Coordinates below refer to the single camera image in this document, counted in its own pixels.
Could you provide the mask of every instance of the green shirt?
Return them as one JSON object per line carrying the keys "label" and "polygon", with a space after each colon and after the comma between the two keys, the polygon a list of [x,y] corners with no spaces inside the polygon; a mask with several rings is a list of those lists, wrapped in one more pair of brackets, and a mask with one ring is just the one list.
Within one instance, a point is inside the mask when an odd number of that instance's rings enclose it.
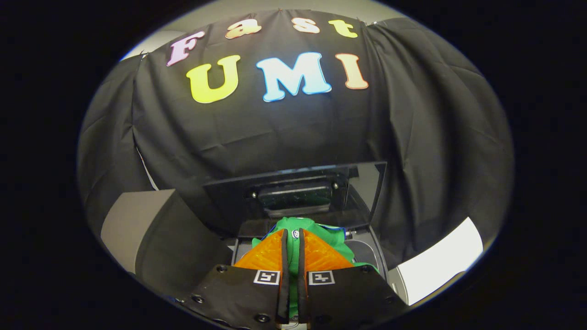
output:
{"label": "green shirt", "polygon": [[[288,230],[288,265],[289,265],[289,317],[292,318],[298,314],[298,261],[299,261],[299,236],[294,237],[294,230],[303,228],[311,231],[324,242],[328,243],[338,253],[340,253],[345,259],[351,262],[355,267],[361,265],[370,265],[366,262],[353,262],[355,254],[345,244],[345,230],[340,227],[331,227],[326,225],[319,225],[312,219],[308,218],[286,218],[279,220],[275,227],[265,236],[268,237],[271,234],[280,231],[282,229]],[[252,247],[255,248],[261,240],[253,238]]]}

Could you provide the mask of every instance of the letter m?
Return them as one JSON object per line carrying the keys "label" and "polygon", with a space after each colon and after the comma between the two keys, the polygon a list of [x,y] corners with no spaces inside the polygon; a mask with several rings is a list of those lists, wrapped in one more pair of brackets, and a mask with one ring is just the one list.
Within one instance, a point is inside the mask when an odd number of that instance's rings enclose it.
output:
{"label": "letter m", "polygon": [[257,63],[257,67],[263,70],[267,93],[263,95],[263,101],[273,102],[285,97],[285,92],[279,89],[279,83],[290,92],[297,95],[299,86],[304,79],[302,91],[305,94],[328,93],[332,86],[324,80],[324,74],[320,68],[322,55],[315,52],[301,53],[291,69],[278,58],[268,58]]}

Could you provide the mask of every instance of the black cloth backdrop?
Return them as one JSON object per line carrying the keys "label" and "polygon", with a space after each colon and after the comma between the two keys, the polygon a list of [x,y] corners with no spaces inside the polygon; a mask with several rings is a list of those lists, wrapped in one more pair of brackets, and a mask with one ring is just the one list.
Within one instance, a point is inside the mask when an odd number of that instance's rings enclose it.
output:
{"label": "black cloth backdrop", "polygon": [[[294,17],[320,33],[292,27]],[[236,39],[227,27],[254,18],[262,29]],[[328,24],[342,19],[357,38]],[[204,31],[187,59],[167,67],[170,45]],[[277,57],[293,67],[319,52],[329,93],[264,102],[255,64]],[[369,87],[346,88],[337,53],[359,57]],[[216,63],[237,62],[238,87],[223,100],[193,100],[185,74],[204,63],[211,88],[224,82]],[[249,174],[361,161],[389,162],[372,226],[388,267],[438,242],[470,217],[485,246],[497,235],[512,191],[514,152],[505,112],[479,70],[458,50],[409,18],[366,26],[307,10],[274,10],[194,29],[150,52],[121,61],[99,86],[80,131],[77,177],[87,220],[102,222],[125,191],[152,190],[137,149],[159,189],[175,188],[209,228],[236,233],[202,185]]]}

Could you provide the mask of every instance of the orange gripper pad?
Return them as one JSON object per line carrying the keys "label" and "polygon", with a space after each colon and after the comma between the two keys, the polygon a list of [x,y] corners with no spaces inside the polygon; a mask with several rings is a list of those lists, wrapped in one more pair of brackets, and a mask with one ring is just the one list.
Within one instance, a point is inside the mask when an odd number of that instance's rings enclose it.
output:
{"label": "orange gripper pad", "polygon": [[265,237],[255,248],[243,255],[234,266],[251,270],[282,271],[281,237],[283,233],[282,229]]}
{"label": "orange gripper pad", "polygon": [[329,271],[354,267],[347,259],[311,231],[303,230],[305,271]]}

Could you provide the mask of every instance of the yellow letter u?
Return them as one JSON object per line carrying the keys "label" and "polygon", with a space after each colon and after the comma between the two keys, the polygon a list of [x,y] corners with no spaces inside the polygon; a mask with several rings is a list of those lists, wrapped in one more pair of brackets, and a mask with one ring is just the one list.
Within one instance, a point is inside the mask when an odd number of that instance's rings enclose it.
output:
{"label": "yellow letter u", "polygon": [[210,64],[202,64],[189,70],[185,75],[190,78],[191,96],[194,100],[212,103],[232,94],[238,86],[237,61],[240,59],[238,55],[231,55],[218,61],[218,65],[224,68],[224,84],[215,89],[208,85],[208,70],[212,67]]}

